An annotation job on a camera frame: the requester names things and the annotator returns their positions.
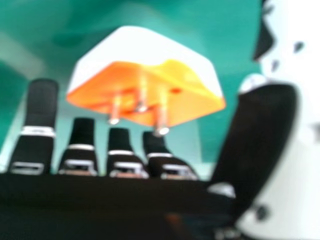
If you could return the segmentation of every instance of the green surface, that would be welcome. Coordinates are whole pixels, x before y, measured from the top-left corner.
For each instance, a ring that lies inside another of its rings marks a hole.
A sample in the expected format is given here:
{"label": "green surface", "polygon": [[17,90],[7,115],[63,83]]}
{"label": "green surface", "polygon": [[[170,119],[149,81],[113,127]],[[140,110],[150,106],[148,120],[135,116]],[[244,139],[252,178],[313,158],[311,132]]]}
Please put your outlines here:
{"label": "green surface", "polygon": [[[116,28],[137,25],[186,45],[215,65],[227,108],[179,126],[169,136],[173,150],[189,146],[182,157],[190,156],[195,164],[212,163],[234,112],[239,84],[247,74],[259,70],[251,61],[259,4],[258,0],[0,1],[0,61],[7,66],[0,68],[0,93],[8,99],[1,100],[5,116],[1,117],[1,137],[8,131],[26,87],[23,79],[49,77],[59,81],[63,109],[67,106],[64,92],[76,61]],[[68,121],[76,114],[80,114],[78,110]],[[144,129],[132,123],[124,125],[133,131]]]}

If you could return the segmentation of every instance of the green background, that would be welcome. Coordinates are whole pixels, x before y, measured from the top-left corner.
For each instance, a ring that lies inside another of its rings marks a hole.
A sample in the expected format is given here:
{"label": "green background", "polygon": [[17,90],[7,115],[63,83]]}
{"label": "green background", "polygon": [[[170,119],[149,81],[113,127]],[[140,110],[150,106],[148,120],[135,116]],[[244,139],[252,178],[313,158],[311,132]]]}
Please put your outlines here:
{"label": "green background", "polygon": [[[216,68],[226,109],[174,127],[167,137],[172,151],[207,177],[235,110],[239,85],[247,74],[259,71],[251,58],[259,5],[259,0],[0,0],[2,161],[10,155],[23,121],[28,81],[39,77],[58,81],[61,89],[53,172],[74,117],[97,120],[96,143],[100,158],[105,158],[105,116],[70,106],[66,88],[81,56],[116,28],[136,25],[195,50]],[[140,135],[147,128],[128,121],[120,126],[131,129],[133,145],[143,156]]]}

